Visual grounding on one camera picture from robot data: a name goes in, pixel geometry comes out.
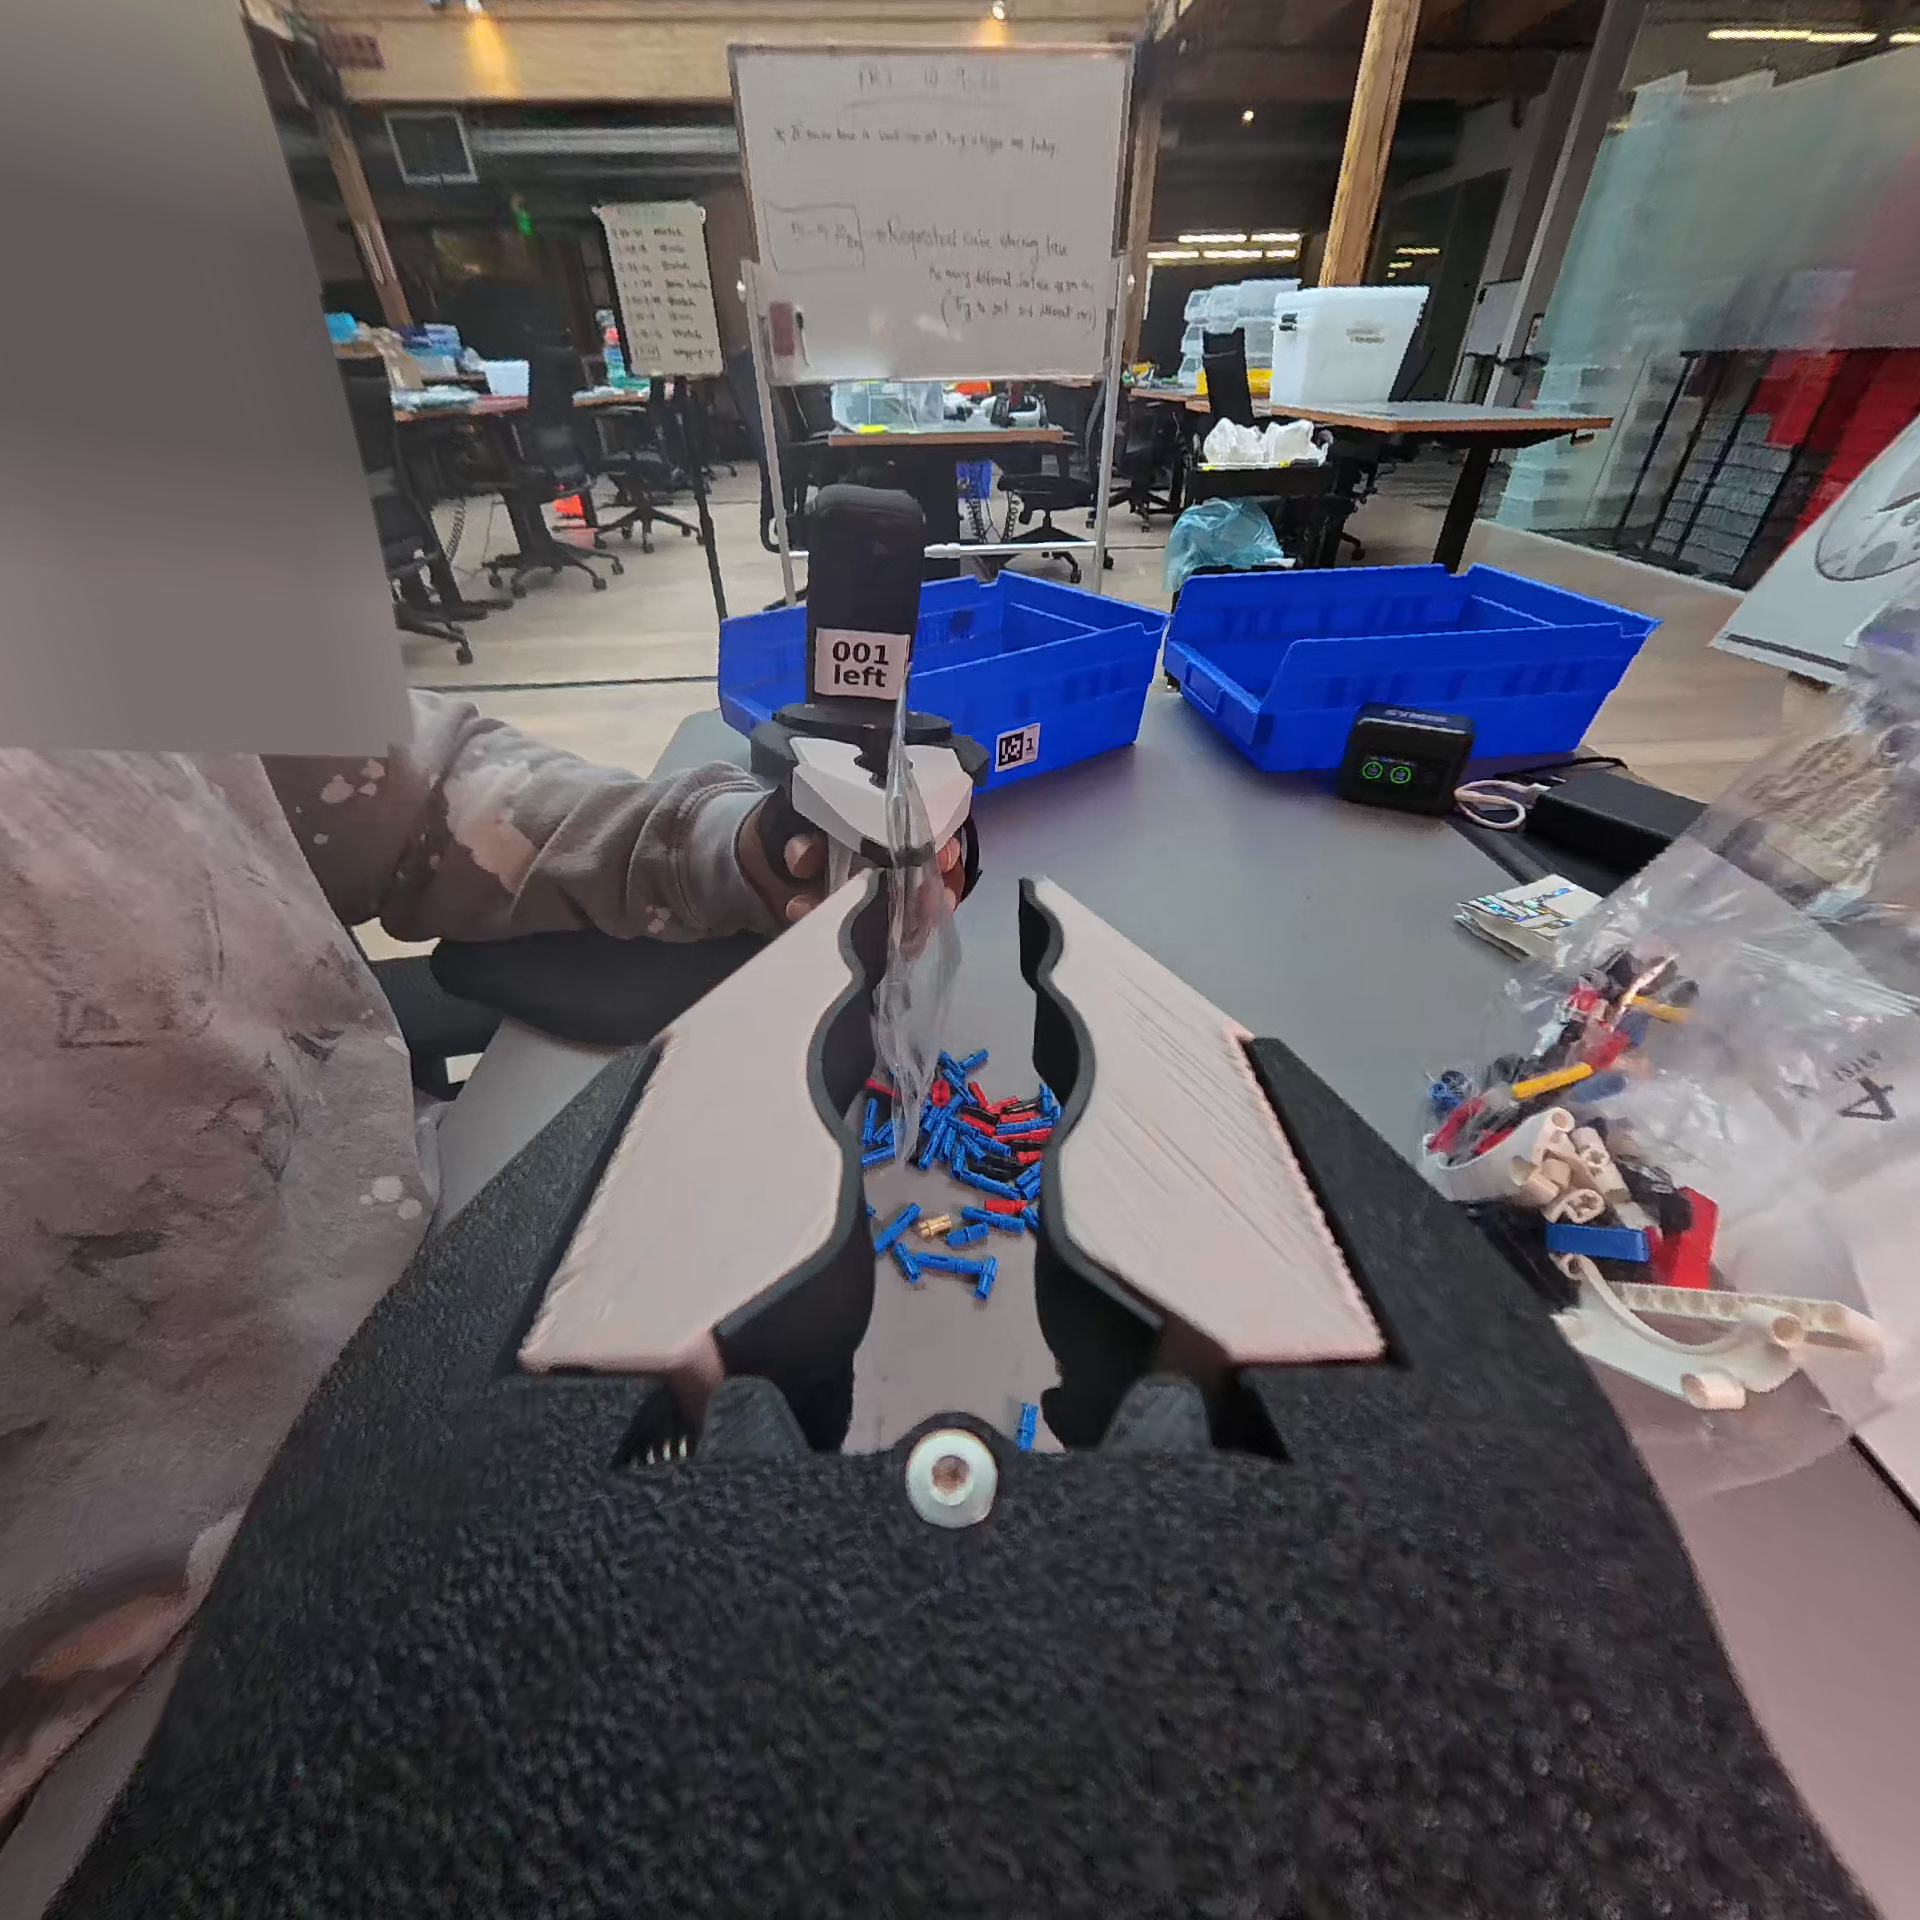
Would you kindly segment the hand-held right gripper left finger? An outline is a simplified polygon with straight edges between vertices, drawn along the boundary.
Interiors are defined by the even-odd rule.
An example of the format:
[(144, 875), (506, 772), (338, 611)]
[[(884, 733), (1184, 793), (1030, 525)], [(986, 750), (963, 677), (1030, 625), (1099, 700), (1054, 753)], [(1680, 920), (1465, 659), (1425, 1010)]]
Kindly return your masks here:
[(529, 1374), (790, 1370), (752, 1339), (865, 1225), (848, 1104), (867, 1080), (881, 880), (863, 873), (666, 1026), (520, 1345)]

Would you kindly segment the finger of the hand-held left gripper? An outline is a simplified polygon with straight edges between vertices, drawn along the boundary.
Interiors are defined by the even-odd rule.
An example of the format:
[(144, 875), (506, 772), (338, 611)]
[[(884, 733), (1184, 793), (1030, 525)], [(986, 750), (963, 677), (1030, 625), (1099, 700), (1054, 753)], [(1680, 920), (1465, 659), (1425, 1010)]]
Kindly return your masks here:
[(794, 740), (790, 803), (802, 824), (872, 866), (890, 866), (884, 781), (850, 740)]
[(896, 753), (896, 862), (938, 862), (971, 814), (975, 777), (953, 745)]

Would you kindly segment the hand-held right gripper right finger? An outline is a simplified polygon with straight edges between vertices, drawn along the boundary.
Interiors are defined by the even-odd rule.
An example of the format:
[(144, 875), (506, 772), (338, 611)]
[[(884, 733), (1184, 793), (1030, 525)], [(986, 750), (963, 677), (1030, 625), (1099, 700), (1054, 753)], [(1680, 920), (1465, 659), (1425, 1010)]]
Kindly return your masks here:
[(1020, 944), (1036, 1070), (1060, 1104), (1046, 1250), (1230, 1368), (1384, 1357), (1252, 1033), (1056, 880), (1022, 880)]

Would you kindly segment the clear plastic bag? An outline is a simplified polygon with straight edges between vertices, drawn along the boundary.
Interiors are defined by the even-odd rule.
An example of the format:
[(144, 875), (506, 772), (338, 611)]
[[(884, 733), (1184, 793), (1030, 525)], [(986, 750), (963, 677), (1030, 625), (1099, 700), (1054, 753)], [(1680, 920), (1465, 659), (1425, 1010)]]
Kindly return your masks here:
[(883, 868), (884, 952), (873, 993), (876, 1065), (896, 1092), (896, 1158), (921, 1147), (921, 1108), (936, 1074), (958, 971), (953, 900), (964, 878), (963, 832), (938, 862), (896, 862), (896, 753), (907, 744), (911, 700), (896, 698), (884, 761), (890, 866)]

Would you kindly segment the pile of small toy pins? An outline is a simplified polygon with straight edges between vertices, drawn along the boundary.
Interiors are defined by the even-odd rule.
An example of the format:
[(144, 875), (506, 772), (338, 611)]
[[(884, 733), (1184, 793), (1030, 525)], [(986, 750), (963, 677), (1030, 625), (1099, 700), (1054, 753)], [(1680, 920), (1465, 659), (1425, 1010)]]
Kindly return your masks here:
[(958, 1412), (1020, 1452), (1054, 1452), (1060, 1370), (1041, 1328), (1041, 1162), (1058, 1099), (986, 1050), (943, 1054), (920, 1102), (872, 1073), (850, 1121), (876, 1250), (855, 1356), (850, 1452)]

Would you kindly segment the person's left forearm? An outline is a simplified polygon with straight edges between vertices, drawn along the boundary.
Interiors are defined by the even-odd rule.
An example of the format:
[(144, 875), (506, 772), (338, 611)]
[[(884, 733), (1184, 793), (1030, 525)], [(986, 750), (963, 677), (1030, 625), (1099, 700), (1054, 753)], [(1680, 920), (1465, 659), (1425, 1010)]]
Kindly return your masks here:
[(415, 736), (371, 760), (267, 757), (327, 902), (410, 944), (537, 932), (698, 944), (785, 930), (740, 851), (763, 788), (722, 761), (638, 777), (419, 691)]

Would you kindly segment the grey desk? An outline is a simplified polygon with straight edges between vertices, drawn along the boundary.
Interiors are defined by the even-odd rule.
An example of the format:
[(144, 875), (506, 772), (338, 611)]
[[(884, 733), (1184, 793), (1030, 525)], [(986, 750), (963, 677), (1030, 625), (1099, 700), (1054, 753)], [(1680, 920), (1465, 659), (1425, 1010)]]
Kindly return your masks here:
[(894, 1288), (850, 1457), (642, 1462), (650, 1382), (524, 1382), (638, 1070), (503, 1026), (443, 1230), (295, 1434), (210, 1621), (7, 1874), (51, 1915), (1915, 1915), (1914, 1526), (1848, 1453), (1674, 1524), (1540, 1302), (1407, 1169), (1399, 1073), (1497, 966), (1450, 828), (1248, 774), (1174, 701), (986, 806), (951, 1042), (1025, 1083), (1056, 878), (1273, 1048), (1388, 1357), (1022, 1453), (1030, 1249)]

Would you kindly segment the person's left hand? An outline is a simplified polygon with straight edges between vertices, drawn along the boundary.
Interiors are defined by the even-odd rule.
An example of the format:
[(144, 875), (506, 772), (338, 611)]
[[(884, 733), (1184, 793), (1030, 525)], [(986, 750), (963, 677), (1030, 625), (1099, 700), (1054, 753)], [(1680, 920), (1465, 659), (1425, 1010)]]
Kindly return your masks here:
[(736, 834), (736, 862), (777, 930), (802, 922), (830, 891), (827, 834), (770, 788)]

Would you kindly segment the blue plastic bin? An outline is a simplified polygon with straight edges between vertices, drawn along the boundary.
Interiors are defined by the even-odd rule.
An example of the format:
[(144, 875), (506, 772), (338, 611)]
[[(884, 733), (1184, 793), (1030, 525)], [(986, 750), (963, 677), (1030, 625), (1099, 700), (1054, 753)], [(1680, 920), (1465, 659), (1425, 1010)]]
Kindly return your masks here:
[(1006, 571), (994, 584), (830, 586), (823, 612), (775, 609), (726, 622), (718, 707), (751, 736), (782, 708), (848, 694), (855, 720), (890, 720), (906, 691), (906, 738), (936, 729), (983, 753), (996, 788), (1129, 747), (1161, 662), (1169, 618), (1114, 597)]
[(1458, 714), (1483, 760), (1577, 747), (1656, 614), (1499, 566), (1196, 574), (1161, 668), (1266, 774), (1337, 768), (1368, 704)]

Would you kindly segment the black office chair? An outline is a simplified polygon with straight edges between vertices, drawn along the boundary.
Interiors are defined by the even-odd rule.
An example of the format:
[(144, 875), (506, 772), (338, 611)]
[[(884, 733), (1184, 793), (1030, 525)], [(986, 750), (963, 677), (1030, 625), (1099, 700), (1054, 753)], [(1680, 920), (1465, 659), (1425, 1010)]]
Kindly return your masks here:
[(545, 518), (545, 509), (560, 499), (593, 494), (583, 412), (576, 408), (582, 356), (558, 337), (537, 334), (527, 361), (527, 408), (510, 424), (513, 454), (503, 465), (499, 490), (520, 547), (484, 561), (488, 580), (494, 590), (508, 588), (522, 598), (531, 577), (545, 574), (555, 580), (566, 570), (576, 570), (594, 593), (606, 593), (608, 578), (585, 552), (566, 544)]
[(390, 374), (369, 356), (343, 356), (336, 371), (347, 397), (354, 444), (375, 517), (375, 537), (390, 578), (394, 622), (402, 634), (440, 641), (457, 666), (473, 650), (457, 611), (435, 593), (433, 574), (446, 555), (400, 452)]

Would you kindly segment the teal plastic bag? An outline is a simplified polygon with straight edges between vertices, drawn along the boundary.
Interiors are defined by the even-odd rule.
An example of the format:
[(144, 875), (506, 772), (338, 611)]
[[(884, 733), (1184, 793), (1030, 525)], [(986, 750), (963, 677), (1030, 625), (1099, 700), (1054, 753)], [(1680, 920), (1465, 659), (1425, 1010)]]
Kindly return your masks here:
[(1214, 571), (1294, 570), (1282, 549), (1270, 501), (1211, 497), (1192, 502), (1174, 523), (1164, 549), (1164, 590), (1178, 602), (1188, 578)]

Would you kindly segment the plastic bag of building pieces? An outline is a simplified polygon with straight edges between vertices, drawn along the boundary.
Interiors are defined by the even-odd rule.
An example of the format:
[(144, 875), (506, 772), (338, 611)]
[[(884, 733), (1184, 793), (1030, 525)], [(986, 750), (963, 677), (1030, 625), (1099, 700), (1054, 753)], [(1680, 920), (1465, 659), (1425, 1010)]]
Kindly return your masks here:
[(1431, 1088), (1422, 1171), (1672, 1490), (1915, 1404), (1915, 603), (1507, 993), (1497, 1054)]

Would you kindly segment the wooden table with black legs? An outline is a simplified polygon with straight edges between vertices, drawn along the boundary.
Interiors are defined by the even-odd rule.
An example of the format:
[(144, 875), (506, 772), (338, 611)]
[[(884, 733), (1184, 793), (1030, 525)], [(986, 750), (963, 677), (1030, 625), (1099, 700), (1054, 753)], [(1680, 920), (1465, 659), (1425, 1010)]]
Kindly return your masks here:
[(1209, 466), (1188, 462), (1184, 502), (1214, 497), (1248, 497), (1270, 501), (1305, 499), (1320, 505), (1320, 529), (1307, 542), (1310, 570), (1337, 562), (1344, 525), (1332, 525), (1336, 509), (1355, 512), (1359, 499), (1344, 482), (1363, 469), (1378, 469), (1388, 454), (1426, 444), (1458, 448), (1464, 466), (1450, 497), (1442, 530), (1431, 549), (1431, 562), (1458, 571), (1464, 549), (1478, 522), (1487, 475), (1499, 451), (1540, 445), (1559, 440), (1590, 440), (1617, 420), (1590, 412), (1553, 412), (1545, 408), (1491, 408), (1450, 400), (1375, 400), (1307, 405), (1255, 400), (1255, 418), (1303, 418), (1330, 433), (1330, 451), (1321, 465), (1286, 466)]

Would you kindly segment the wooden pillar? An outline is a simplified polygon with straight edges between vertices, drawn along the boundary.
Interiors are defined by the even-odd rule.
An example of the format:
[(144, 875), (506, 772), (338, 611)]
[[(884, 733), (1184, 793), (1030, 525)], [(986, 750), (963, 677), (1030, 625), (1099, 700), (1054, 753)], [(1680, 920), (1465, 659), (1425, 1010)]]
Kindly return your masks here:
[(1422, 3), (1369, 6), (1328, 238), (1318, 270), (1321, 288), (1366, 281), (1422, 11)]

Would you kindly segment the red storage shelves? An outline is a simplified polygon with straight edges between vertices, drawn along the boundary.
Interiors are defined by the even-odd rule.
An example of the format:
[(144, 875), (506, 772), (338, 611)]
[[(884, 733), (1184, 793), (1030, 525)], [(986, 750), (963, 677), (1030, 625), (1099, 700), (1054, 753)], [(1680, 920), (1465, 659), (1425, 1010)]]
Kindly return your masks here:
[(1751, 588), (1919, 410), (1919, 350), (1687, 353), (1649, 454), (1639, 557)]

